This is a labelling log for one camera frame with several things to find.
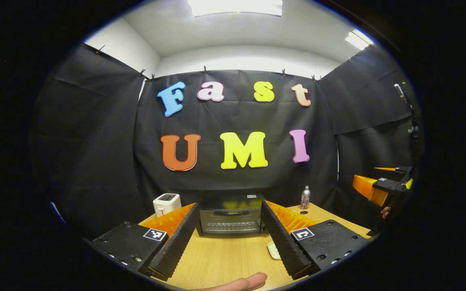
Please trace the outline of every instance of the wooden table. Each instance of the wooden table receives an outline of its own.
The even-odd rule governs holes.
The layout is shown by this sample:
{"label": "wooden table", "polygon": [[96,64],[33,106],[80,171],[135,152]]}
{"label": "wooden table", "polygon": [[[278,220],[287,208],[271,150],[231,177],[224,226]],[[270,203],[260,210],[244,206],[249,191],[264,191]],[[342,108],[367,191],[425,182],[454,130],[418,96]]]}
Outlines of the wooden table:
{"label": "wooden table", "polygon": [[[298,213],[302,211],[299,206],[288,208]],[[312,203],[307,211],[309,213],[304,215],[318,223],[333,219],[360,236],[370,238],[366,235],[370,231],[368,228],[337,217]],[[156,215],[153,214],[142,222],[155,218]],[[296,282],[287,274],[282,261],[273,259],[269,254],[267,244],[270,241],[272,239],[269,234],[216,238],[200,236],[194,230],[172,278],[165,283],[182,289],[199,289],[226,284],[257,272],[267,274],[266,284],[257,289],[259,291]]]}

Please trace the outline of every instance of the white wall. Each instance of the white wall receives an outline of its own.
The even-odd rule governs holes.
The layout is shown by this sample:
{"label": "white wall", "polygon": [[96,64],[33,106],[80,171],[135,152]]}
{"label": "white wall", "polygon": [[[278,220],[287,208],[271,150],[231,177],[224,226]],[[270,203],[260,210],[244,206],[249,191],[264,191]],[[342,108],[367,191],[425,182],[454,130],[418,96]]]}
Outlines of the white wall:
{"label": "white wall", "polygon": [[102,48],[102,52],[119,59],[126,65],[150,77],[154,74],[160,57],[141,35],[123,18],[105,26],[87,40],[94,48]]}
{"label": "white wall", "polygon": [[156,77],[204,70],[261,70],[316,79],[341,63],[327,57],[276,46],[215,46],[164,57],[155,70]]}

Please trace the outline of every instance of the spray can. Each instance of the spray can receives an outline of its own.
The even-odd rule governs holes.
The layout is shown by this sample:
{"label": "spray can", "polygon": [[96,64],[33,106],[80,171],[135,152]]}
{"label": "spray can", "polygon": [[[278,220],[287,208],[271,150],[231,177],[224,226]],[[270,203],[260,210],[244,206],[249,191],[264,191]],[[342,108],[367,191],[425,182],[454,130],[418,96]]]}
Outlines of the spray can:
{"label": "spray can", "polygon": [[303,190],[303,193],[301,193],[301,203],[300,203],[299,208],[300,209],[309,208],[309,201],[310,201],[309,186],[305,186],[305,190]]}

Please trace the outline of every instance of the ceiling light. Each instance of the ceiling light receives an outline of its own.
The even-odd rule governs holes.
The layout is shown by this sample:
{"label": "ceiling light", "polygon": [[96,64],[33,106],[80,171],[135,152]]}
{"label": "ceiling light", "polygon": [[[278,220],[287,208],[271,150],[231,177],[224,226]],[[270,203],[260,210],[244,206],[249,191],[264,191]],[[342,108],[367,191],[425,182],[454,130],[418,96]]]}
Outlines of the ceiling light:
{"label": "ceiling light", "polygon": [[344,40],[359,50],[364,50],[368,45],[373,44],[373,41],[359,30],[349,32]]}
{"label": "ceiling light", "polygon": [[262,13],[282,15],[283,0],[188,0],[194,16],[217,13]]}

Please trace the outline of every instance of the foam letter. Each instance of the foam letter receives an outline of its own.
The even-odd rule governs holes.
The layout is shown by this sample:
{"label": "foam letter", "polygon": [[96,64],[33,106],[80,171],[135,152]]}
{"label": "foam letter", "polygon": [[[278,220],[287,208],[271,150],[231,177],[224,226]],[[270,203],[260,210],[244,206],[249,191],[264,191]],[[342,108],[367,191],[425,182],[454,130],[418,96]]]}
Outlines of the foam letter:
{"label": "foam letter", "polygon": [[289,134],[294,139],[294,152],[296,153],[292,160],[294,162],[306,162],[310,160],[310,156],[307,155],[307,148],[305,147],[305,134],[307,132],[303,129],[294,129],[293,131],[289,131]]}
{"label": "foam letter", "polygon": [[177,111],[183,109],[183,105],[176,102],[176,100],[183,101],[183,92],[179,89],[185,88],[186,85],[183,82],[177,82],[174,85],[166,88],[165,90],[159,92],[157,97],[161,97],[163,104],[165,105],[165,116],[168,117]]}
{"label": "foam letter", "polygon": [[222,91],[224,91],[224,85],[220,84],[219,82],[206,82],[201,85],[202,88],[198,93],[197,97],[201,100],[209,100],[212,99],[213,101],[222,101],[224,96],[222,95]]}
{"label": "foam letter", "polygon": [[163,143],[163,164],[172,171],[187,171],[195,166],[197,162],[197,141],[200,135],[185,135],[184,140],[188,142],[188,157],[184,162],[176,160],[176,143],[179,137],[176,135],[165,135],[161,137]]}
{"label": "foam letter", "polygon": [[224,140],[224,162],[220,165],[222,169],[235,169],[237,163],[233,161],[233,155],[242,168],[246,166],[249,155],[251,168],[265,167],[268,162],[264,154],[265,134],[261,131],[254,131],[249,135],[246,145],[238,138],[236,133],[223,133],[220,139]]}
{"label": "foam letter", "polygon": [[272,84],[269,82],[258,81],[254,85],[255,99],[260,102],[270,102],[274,99],[274,92],[271,91]]}
{"label": "foam letter", "polygon": [[308,93],[309,90],[303,88],[301,84],[296,84],[290,88],[292,91],[296,92],[296,99],[298,99],[298,102],[303,105],[303,106],[310,106],[312,102],[310,100],[307,100],[305,97],[305,93]]}

